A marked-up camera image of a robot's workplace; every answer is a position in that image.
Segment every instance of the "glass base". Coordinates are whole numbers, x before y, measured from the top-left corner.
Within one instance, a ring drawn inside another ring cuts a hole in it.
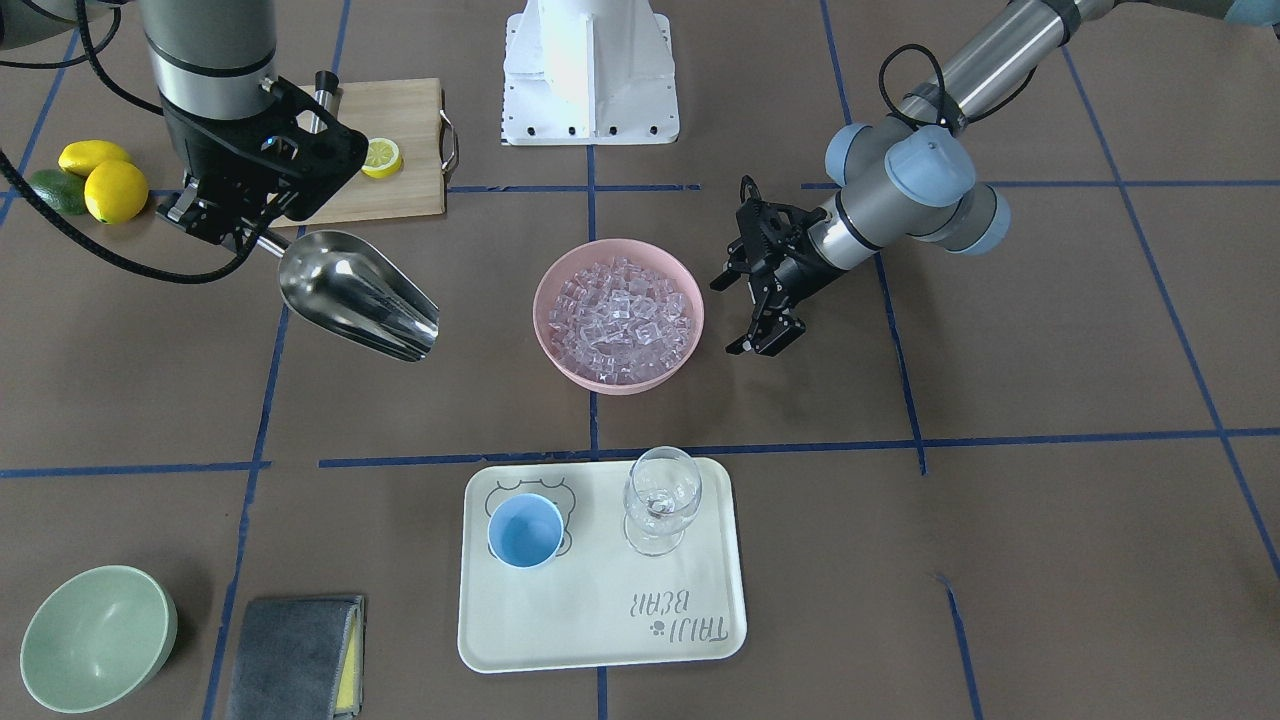
[[[622,515],[622,534],[636,552],[649,557],[662,557],[685,539],[685,530],[672,536],[650,536],[626,514]]]

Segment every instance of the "white mounting plate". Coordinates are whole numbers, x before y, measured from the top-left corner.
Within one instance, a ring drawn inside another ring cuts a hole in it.
[[[507,19],[507,51],[524,13]],[[654,13],[671,50],[671,20]],[[502,92],[502,142],[506,145],[667,145],[680,137],[675,78],[636,81],[600,100],[594,133],[586,131],[588,108],[557,95],[544,79],[506,76]],[[534,135],[529,135],[534,128]],[[570,135],[570,128],[575,133]]]
[[[622,534],[631,462],[495,465],[467,483],[458,655],[476,673],[721,660],[746,641],[733,489],[698,457],[703,502],[671,553],[645,557]],[[536,492],[559,507],[564,541],[520,570],[489,550],[489,514]]]

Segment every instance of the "cup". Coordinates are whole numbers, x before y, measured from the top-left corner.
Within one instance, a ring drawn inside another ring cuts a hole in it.
[[[646,451],[631,465],[622,505],[622,530],[640,555],[667,555],[685,537],[698,515],[703,478],[698,465],[678,447]]]
[[[563,536],[559,509],[532,492],[508,497],[489,518],[489,548],[512,568],[545,565],[556,557]]]

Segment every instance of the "pink bowl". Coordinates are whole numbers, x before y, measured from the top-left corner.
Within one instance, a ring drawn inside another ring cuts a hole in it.
[[[558,363],[552,356],[552,328],[548,324],[548,316],[556,305],[556,297],[559,295],[561,287],[564,286],[564,281],[572,278],[579,270],[590,268],[596,263],[608,263],[609,258],[618,256],[627,258],[641,268],[667,275],[676,283],[676,288],[689,299],[689,309],[686,311],[690,322],[689,347],[680,359],[680,364],[652,380],[628,386],[609,386],[589,380]],[[534,293],[534,333],[538,334],[538,345],[543,346],[543,352],[547,354],[547,357],[561,373],[564,373],[564,377],[586,389],[602,395],[635,395],[658,387],[673,375],[676,370],[685,365],[685,361],[694,354],[694,350],[698,348],[698,338],[703,334],[703,293],[698,288],[698,281],[694,279],[694,275],[680,264],[680,260],[672,258],[666,250],[648,242],[640,242],[639,240],[598,240],[570,250],[552,264],[547,274],[543,275],[541,282],[538,283],[538,291]]]

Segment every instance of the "tray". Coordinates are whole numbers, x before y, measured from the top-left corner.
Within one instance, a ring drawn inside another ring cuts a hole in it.
[[[721,660],[746,641],[733,491],[724,468],[696,459],[703,501],[685,539],[645,557],[622,536],[631,462],[499,465],[467,483],[462,516],[458,655],[477,673]],[[489,514],[538,492],[564,516],[564,541],[541,568],[503,565]]]
[[[307,95],[311,86],[298,86]],[[366,137],[389,137],[399,145],[404,169],[374,179],[357,172],[306,220],[279,218],[273,228],[380,220],[444,213],[444,173],[440,170],[440,81],[390,79],[344,82],[338,119]],[[311,113],[298,122],[310,127]]]

